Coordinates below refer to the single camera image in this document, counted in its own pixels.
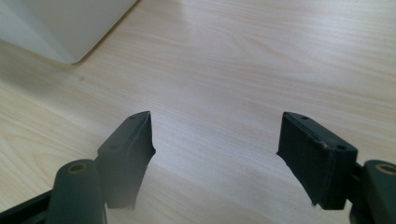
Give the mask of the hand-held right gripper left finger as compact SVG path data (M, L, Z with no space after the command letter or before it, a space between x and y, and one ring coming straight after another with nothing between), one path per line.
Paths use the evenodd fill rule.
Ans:
M95 162L102 197L109 209L134 209L155 153L149 111L128 117L99 147Z

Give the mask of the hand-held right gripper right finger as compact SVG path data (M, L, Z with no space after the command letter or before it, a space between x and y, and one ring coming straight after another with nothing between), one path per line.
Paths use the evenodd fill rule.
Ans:
M313 119L282 115L277 155L300 181L312 204L342 210L358 150Z

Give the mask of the white container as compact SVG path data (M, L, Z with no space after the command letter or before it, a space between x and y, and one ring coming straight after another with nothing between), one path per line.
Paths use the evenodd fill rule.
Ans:
M79 62L137 0L0 0L0 40Z

